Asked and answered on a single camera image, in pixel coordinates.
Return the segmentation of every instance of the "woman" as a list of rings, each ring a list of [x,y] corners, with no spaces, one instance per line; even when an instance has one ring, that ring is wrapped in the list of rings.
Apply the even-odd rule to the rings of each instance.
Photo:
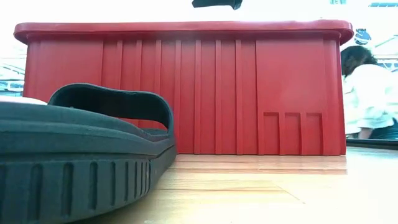
[[[362,46],[344,49],[341,66],[346,134],[398,139],[398,79]]]

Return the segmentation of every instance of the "red plastic crate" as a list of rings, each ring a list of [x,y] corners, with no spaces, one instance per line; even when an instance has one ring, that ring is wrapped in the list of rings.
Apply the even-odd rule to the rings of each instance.
[[[348,22],[28,23],[14,35],[29,46],[24,96],[75,82],[153,91],[174,109],[179,153],[345,154]]]

